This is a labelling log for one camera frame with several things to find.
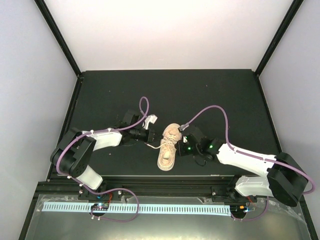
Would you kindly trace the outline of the white shoelace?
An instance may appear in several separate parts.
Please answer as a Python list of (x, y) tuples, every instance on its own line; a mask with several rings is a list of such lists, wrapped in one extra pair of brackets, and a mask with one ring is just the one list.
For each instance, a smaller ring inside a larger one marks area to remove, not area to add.
[(181, 139), (180, 136), (169, 135), (169, 136), (163, 137), (159, 146), (153, 146), (146, 142), (144, 144), (154, 150), (157, 150), (157, 149), (160, 149), (162, 146), (174, 146), (180, 139)]

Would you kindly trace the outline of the white beige sneaker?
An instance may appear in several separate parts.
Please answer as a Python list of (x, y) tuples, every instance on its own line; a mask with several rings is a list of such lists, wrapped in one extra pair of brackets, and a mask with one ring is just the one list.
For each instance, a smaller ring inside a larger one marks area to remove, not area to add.
[[(182, 134), (179, 131), (180, 125), (177, 123), (169, 124), (165, 130), (163, 131), (162, 136), (179, 136), (180, 140), (182, 139)], [(176, 148), (175, 145), (164, 145), (159, 149), (158, 159), (157, 159), (157, 166), (162, 171), (170, 171), (174, 164), (176, 158)]]

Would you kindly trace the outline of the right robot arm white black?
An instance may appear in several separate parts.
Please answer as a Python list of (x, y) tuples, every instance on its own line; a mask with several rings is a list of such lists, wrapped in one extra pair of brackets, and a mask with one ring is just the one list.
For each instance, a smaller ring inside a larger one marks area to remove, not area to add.
[(253, 176), (236, 176), (227, 189), (234, 202), (243, 197), (273, 197), (282, 204), (296, 207), (308, 184), (304, 171), (291, 155), (261, 154), (228, 144), (219, 138), (208, 138), (194, 126), (181, 126), (182, 139), (175, 144), (179, 156), (199, 156), (204, 162), (230, 165)]

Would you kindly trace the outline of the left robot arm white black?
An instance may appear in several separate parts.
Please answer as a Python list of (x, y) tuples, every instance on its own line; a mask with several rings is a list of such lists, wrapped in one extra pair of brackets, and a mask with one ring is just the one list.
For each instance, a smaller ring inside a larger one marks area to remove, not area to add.
[(56, 166), (59, 157), (62, 157), (58, 169), (88, 186), (89, 193), (95, 199), (101, 200), (107, 195), (108, 188), (102, 184), (102, 176), (89, 166), (93, 152), (108, 147), (123, 146), (131, 140), (152, 143), (156, 133), (151, 129), (151, 125), (155, 124), (157, 119), (154, 114), (143, 118), (140, 113), (129, 110), (114, 128), (98, 131), (80, 131), (72, 128), (58, 143), (50, 156), (50, 161)]

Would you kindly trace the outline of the right small circuit board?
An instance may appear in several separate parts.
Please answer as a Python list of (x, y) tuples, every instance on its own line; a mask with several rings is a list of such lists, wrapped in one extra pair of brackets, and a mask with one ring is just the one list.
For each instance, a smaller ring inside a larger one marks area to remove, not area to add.
[(230, 206), (230, 211), (232, 213), (248, 213), (248, 212), (252, 212), (255, 211), (256, 208), (254, 206), (247, 206), (247, 205), (231, 205)]

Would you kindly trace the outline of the small circuit board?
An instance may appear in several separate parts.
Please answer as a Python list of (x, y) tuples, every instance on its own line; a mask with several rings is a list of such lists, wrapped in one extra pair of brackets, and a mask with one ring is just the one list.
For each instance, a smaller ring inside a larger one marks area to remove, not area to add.
[(109, 209), (108, 203), (94, 203), (91, 207), (91, 211), (107, 211)]
[(247, 206), (247, 205), (231, 205), (230, 206), (230, 211), (232, 213), (248, 213), (248, 212), (252, 212), (255, 211), (256, 208), (254, 206)]

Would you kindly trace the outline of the left small circuit board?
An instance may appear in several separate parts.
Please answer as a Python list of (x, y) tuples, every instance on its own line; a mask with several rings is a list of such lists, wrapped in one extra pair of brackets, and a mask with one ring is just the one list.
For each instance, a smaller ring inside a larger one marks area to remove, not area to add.
[(108, 203), (94, 203), (91, 207), (91, 211), (107, 211), (109, 209)]

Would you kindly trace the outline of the black front frame rail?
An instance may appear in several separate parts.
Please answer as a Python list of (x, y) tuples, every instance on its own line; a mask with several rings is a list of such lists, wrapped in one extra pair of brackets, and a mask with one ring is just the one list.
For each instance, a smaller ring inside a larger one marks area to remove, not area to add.
[(110, 176), (105, 177), (97, 190), (90, 192), (72, 179), (55, 178), (39, 182), (35, 196), (39, 195), (76, 195), (79, 200), (106, 202), (108, 199), (119, 201), (121, 197), (200, 197), (223, 203), (254, 202), (265, 193), (248, 193), (241, 196), (236, 191), (235, 176)]

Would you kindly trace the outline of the black aluminium frame left post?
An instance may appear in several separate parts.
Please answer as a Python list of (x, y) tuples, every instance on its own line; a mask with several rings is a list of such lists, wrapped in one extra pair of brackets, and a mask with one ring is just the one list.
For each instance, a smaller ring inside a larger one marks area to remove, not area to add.
[(54, 17), (52, 16), (46, 2), (44, 0), (34, 0), (36, 6), (38, 7), (40, 13), (42, 14), (45, 22), (47, 23), (49, 29), (51, 30), (54, 38), (56, 39), (59, 47), (61, 48), (64, 56), (66, 57), (69, 65), (71, 66), (73, 72), (78, 77), (82, 74), (78, 64), (76, 63), (76, 60), (74, 56), (72, 55), (72, 52), (70, 48), (68, 47)]

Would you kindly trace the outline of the black aluminium frame post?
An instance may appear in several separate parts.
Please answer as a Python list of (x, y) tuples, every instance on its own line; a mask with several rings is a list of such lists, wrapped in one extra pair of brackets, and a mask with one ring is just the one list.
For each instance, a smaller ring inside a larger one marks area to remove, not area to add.
[(54, 17), (52, 16), (46, 2), (44, 0), (34, 0), (36, 6), (38, 7), (40, 13), (42, 14), (45, 22), (47, 23), (49, 29), (51, 30), (54, 38), (56, 39), (59, 47), (61, 48), (64, 56), (66, 57), (69, 65), (71, 66), (73, 72), (78, 77), (82, 74), (78, 64), (76, 63), (76, 60), (74, 56), (72, 55), (72, 52), (70, 48), (68, 47)]
[(269, 60), (271, 59), (273, 53), (275, 52), (277, 46), (279, 45), (280, 41), (285, 35), (288, 27), (290, 26), (291, 22), (293, 21), (294, 17), (299, 11), (303, 2), (304, 0), (293, 0), (292, 3), (290, 4), (285, 16), (283, 17), (279, 27), (277, 28), (271, 42), (269, 43), (261, 61), (259, 62), (254, 72), (257, 77), (260, 77), (261, 74), (263, 73), (263, 70), (267, 66)]

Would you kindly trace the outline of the black aluminium frame right post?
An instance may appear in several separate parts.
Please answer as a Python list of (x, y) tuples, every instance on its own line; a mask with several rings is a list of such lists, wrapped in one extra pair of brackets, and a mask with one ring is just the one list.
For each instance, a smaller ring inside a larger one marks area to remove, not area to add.
[(269, 43), (261, 61), (259, 62), (254, 72), (257, 77), (260, 77), (261, 74), (263, 73), (263, 70), (267, 66), (269, 60), (271, 59), (273, 53), (275, 52), (277, 46), (279, 45), (280, 41), (285, 35), (288, 27), (290, 26), (291, 22), (293, 21), (294, 17), (299, 11), (303, 2), (304, 0), (293, 0), (292, 3), (290, 4), (285, 16), (283, 17), (279, 27), (277, 28), (271, 42)]

